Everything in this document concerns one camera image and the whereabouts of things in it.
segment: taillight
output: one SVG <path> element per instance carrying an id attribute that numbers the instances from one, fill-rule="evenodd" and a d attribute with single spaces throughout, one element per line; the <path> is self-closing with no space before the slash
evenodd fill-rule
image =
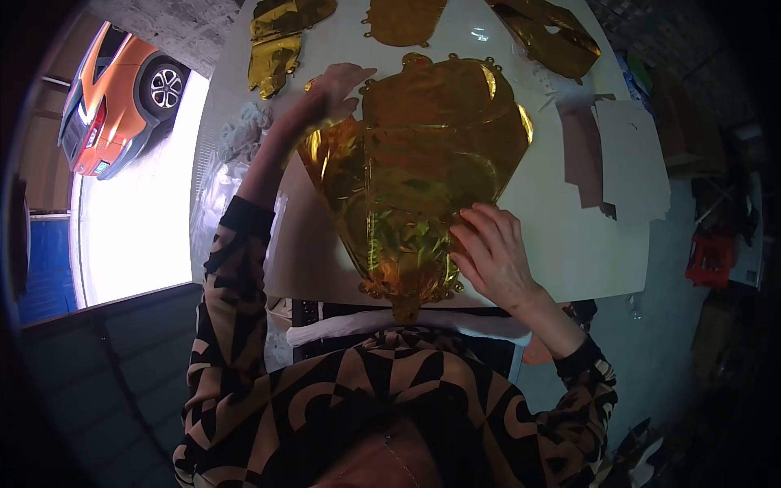
<path id="1" fill-rule="evenodd" d="M 105 97 L 100 101 L 98 111 L 95 113 L 95 117 L 92 119 L 92 123 L 87 129 L 87 140 L 84 142 L 84 149 L 91 148 L 98 141 L 98 136 L 103 129 L 105 123 Z"/>

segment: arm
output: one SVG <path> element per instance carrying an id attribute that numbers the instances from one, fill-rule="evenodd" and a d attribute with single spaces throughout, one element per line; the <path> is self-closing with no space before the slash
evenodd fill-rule
<path id="1" fill-rule="evenodd" d="M 220 220 L 204 264 L 203 298 L 187 370 L 190 400 L 183 411 L 185 433 L 201 421 L 202 412 L 234 392 L 251 388 L 266 374 L 263 259 L 282 167 L 309 127 L 355 110 L 358 99 L 344 97 L 373 73 L 347 63 L 329 66 L 316 87 L 274 123 Z"/>
<path id="2" fill-rule="evenodd" d="M 585 486 L 604 456 L 608 420 L 618 400 L 612 367 L 532 278 L 518 219 L 480 203 L 461 215 L 477 233 L 454 226 L 451 232 L 466 253 L 454 252 L 451 257 L 475 290 L 542 340 L 567 388 L 555 410 L 536 415 L 546 471 L 563 486 Z"/>

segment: person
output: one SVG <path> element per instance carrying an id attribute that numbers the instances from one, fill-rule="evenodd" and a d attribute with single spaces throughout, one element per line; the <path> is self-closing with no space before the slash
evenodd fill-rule
<path id="1" fill-rule="evenodd" d="M 173 454 L 181 486 L 588 486 L 607 446 L 615 375 L 531 276 L 510 212 L 461 211 L 452 258 L 475 289 L 551 351 L 567 393 L 532 415 L 458 336 L 386 328 L 354 347 L 267 372 L 263 259 L 284 163 L 305 131 L 353 112 L 375 73 L 329 66 L 266 136 L 221 219 Z"/>

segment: blue wall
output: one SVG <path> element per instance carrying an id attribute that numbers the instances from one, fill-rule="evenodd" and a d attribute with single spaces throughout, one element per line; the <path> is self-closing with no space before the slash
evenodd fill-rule
<path id="1" fill-rule="evenodd" d="M 76 311 L 68 260 L 68 221 L 30 224 L 30 267 L 27 293 L 19 300 L 19 320 L 30 322 Z"/>

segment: license plate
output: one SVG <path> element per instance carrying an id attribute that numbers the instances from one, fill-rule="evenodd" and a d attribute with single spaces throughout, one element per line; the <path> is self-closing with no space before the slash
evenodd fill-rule
<path id="1" fill-rule="evenodd" d="M 108 168 L 108 167 L 109 167 L 109 164 L 108 164 L 107 162 L 105 162 L 105 161 L 100 161 L 100 164 L 98 164 L 98 165 L 95 167 L 95 171 L 94 171 L 94 173 L 95 173 L 96 175 L 99 175 L 100 173 L 103 173 L 103 172 L 105 171 L 105 169 L 106 169 L 106 168 Z"/>

